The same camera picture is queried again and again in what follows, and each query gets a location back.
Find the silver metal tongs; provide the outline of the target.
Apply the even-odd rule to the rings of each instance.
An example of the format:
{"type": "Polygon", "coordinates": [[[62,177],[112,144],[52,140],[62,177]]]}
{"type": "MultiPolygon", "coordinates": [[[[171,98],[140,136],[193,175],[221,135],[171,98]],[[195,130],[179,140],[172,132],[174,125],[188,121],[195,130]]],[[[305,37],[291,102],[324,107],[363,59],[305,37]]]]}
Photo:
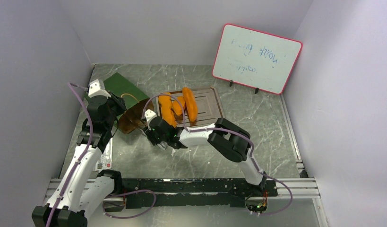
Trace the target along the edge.
{"type": "Polygon", "coordinates": [[[149,128],[145,120],[133,119],[131,122],[136,129],[142,132],[142,134],[149,140],[149,142],[153,146],[158,146],[162,150],[165,150],[168,147],[168,145],[165,142],[161,141],[159,138],[155,136],[154,131],[149,128]]]}

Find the orange fake croissant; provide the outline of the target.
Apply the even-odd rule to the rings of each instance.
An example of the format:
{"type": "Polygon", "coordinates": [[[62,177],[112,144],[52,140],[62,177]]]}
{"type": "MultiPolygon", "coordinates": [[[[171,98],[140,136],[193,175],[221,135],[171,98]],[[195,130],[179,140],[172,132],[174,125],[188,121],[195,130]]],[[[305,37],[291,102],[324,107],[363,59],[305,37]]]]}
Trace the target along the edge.
{"type": "Polygon", "coordinates": [[[172,109],[177,116],[181,116],[185,110],[185,99],[183,96],[177,97],[177,101],[172,101],[172,109]]]}

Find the orange fake bread loaf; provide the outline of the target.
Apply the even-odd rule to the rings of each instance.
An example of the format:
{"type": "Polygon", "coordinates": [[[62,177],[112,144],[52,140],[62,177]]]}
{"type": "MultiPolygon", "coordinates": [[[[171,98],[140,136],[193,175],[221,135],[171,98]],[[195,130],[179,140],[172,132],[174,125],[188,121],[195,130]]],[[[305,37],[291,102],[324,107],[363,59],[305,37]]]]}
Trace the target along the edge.
{"type": "Polygon", "coordinates": [[[177,127],[177,122],[172,110],[172,101],[169,92],[165,92],[166,96],[162,95],[158,97],[158,101],[161,107],[162,118],[172,127],[177,127]]]}

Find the green brown paper bag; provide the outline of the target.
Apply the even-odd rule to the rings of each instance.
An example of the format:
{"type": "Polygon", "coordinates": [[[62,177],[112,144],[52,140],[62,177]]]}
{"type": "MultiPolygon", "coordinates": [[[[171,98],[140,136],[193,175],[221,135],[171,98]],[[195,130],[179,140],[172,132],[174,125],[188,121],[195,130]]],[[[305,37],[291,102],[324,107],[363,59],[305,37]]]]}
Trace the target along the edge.
{"type": "Polygon", "coordinates": [[[105,89],[124,100],[126,111],[118,116],[118,127],[124,134],[129,134],[143,127],[142,113],[149,96],[119,73],[114,73],[103,81],[105,89]]]}

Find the long orange fake baguette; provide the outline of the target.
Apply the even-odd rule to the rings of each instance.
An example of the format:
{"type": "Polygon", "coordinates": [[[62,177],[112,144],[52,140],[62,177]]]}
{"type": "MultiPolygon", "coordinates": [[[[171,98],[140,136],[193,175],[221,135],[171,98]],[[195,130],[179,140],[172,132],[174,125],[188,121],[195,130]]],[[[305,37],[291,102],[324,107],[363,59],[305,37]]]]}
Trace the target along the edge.
{"type": "Polygon", "coordinates": [[[198,106],[193,91],[188,87],[182,88],[182,94],[185,100],[186,109],[189,115],[189,121],[195,122],[198,116],[198,106]]]}

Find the silver metal tray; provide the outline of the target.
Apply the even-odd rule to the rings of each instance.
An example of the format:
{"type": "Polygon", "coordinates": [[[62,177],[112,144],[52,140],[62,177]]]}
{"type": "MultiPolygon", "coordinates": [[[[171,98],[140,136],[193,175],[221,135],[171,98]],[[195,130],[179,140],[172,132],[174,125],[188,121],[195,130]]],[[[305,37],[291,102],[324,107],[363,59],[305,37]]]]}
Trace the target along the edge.
{"type": "Polygon", "coordinates": [[[188,112],[185,111],[187,127],[202,127],[215,123],[218,118],[225,117],[219,94],[215,87],[195,87],[191,89],[195,95],[198,115],[195,122],[190,122],[188,112]]]}

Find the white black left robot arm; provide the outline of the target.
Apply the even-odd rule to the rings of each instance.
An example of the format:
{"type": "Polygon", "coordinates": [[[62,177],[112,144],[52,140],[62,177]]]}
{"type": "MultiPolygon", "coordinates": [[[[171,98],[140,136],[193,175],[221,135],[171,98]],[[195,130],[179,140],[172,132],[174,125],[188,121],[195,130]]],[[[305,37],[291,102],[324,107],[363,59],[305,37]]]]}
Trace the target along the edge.
{"type": "Polygon", "coordinates": [[[36,206],[32,220],[36,227],[86,227],[94,210],[108,195],[122,194],[121,173],[103,170],[93,186],[85,188],[96,162],[113,138],[117,116],[126,111],[122,98],[111,91],[89,92],[84,108],[87,119],[78,135],[72,164],[44,206],[36,206]]]}

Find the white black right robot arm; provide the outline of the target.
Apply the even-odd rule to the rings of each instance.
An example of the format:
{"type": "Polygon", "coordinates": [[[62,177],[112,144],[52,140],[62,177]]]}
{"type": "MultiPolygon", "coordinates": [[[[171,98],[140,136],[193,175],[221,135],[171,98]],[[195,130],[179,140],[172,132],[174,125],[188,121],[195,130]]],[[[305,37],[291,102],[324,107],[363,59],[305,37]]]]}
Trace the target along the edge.
{"type": "Polygon", "coordinates": [[[254,144],[250,134],[225,118],[216,123],[196,128],[173,127],[160,116],[145,116],[147,127],[144,133],[153,145],[189,148],[210,145],[223,157],[237,163],[243,172],[248,191],[259,196],[266,189],[266,173],[253,156],[254,144]]]}

